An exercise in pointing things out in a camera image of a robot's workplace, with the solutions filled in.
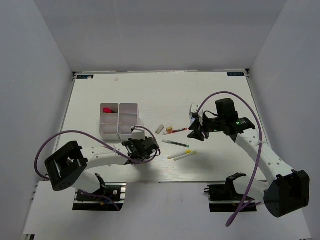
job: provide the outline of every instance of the black clamp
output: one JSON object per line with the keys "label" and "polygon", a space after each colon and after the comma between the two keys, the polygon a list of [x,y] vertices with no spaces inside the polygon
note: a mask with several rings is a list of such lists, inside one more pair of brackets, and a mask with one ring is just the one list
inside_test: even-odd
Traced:
{"label": "black clamp", "polygon": [[246,174],[238,172],[232,176],[225,179],[225,184],[211,184],[204,189],[204,193],[209,194],[210,201],[228,201],[235,200],[240,201],[243,197],[242,194],[236,192],[234,186],[234,180],[244,177]]}

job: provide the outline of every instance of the marker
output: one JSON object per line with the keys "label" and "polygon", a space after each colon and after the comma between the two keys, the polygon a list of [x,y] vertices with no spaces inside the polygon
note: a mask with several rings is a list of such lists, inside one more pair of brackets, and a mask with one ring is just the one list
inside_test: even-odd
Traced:
{"label": "marker", "polygon": [[175,142],[175,141],[169,141],[169,140],[162,140],[163,143],[166,143],[166,144],[173,144],[173,145],[178,145],[178,146],[181,146],[181,147],[185,147],[185,148],[188,148],[189,145],[186,145],[186,144],[182,144],[182,143],[179,143],[179,142]]}
{"label": "marker", "polygon": [[174,159],[174,158],[176,158],[176,157],[180,157],[180,156],[182,156],[182,155],[189,154],[189,153],[191,153],[191,150],[182,151],[182,152],[179,152],[179,153],[177,153],[177,154],[168,156],[168,159]]}
{"label": "marker", "polygon": [[196,153],[197,153],[197,151],[192,151],[192,152],[190,152],[190,153],[188,153],[188,154],[175,157],[175,158],[173,159],[173,161],[177,161],[177,160],[180,160],[180,159],[184,159],[184,158],[189,157],[189,156],[191,156],[191,155],[194,155],[194,154],[196,154]]}
{"label": "marker", "polygon": [[186,128],[181,128],[181,129],[178,129],[178,130],[163,132],[162,136],[168,135],[168,134],[174,134],[174,133],[182,132],[182,131],[185,131],[185,130],[188,130],[188,128],[186,127]]}

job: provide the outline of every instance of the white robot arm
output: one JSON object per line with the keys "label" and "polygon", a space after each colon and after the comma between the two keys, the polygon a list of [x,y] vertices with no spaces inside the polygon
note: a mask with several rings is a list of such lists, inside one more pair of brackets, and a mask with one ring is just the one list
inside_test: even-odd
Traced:
{"label": "white robot arm", "polygon": [[[285,163],[266,143],[260,142],[259,134],[252,122],[238,117],[234,102],[230,98],[215,102],[217,117],[208,118],[197,112],[191,112],[195,119],[189,130],[193,130],[188,138],[204,141],[209,133],[224,132],[244,149],[254,162],[257,160],[259,145],[262,144],[258,167],[266,177],[267,182],[254,180],[248,192],[248,197],[265,204],[269,212],[279,218],[309,204],[310,178],[303,170],[296,171]],[[219,199],[245,195],[251,178],[244,173],[236,173],[226,178],[223,193],[206,188],[210,198]]]}

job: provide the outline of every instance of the white divided container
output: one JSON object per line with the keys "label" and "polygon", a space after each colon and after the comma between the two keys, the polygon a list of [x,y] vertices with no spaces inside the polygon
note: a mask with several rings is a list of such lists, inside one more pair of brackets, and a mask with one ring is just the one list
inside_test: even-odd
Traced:
{"label": "white divided container", "polygon": [[[108,108],[114,113],[104,113],[104,108]],[[100,104],[100,125],[99,132],[103,140],[120,140],[118,134],[119,104]]]}
{"label": "white divided container", "polygon": [[[108,108],[114,113],[104,113]],[[132,138],[132,127],[139,124],[139,110],[136,103],[101,103],[99,132],[103,140]]]}
{"label": "white divided container", "polygon": [[136,103],[120,103],[118,134],[121,140],[132,138],[132,127],[139,123],[139,109]]}

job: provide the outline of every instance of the white tabletop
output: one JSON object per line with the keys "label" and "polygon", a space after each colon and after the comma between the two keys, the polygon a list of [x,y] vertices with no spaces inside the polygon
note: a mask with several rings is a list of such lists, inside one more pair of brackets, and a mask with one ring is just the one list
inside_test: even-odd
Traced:
{"label": "white tabletop", "polygon": [[[101,103],[137,103],[140,123],[155,132],[162,124],[174,129],[190,126],[191,104],[201,104],[212,93],[230,91],[244,98],[256,111],[245,76],[227,76],[226,72],[153,72],[95,74],[93,79],[76,79],[66,113],[63,131],[80,130],[102,139],[99,133]],[[231,95],[213,97],[204,109],[216,112],[215,101],[234,100],[239,117],[254,118],[247,107]],[[88,170],[99,173],[106,182],[213,182],[224,181],[237,172],[250,176],[254,162],[222,132],[211,133],[205,142],[187,138],[190,131],[166,136],[156,135],[161,156],[143,165],[112,165]],[[190,145],[198,154],[182,160],[167,157],[187,148],[162,143],[162,139]],[[58,147],[69,141],[82,147],[98,147],[99,143],[79,134],[60,137]],[[257,179],[265,179],[259,170]]]}

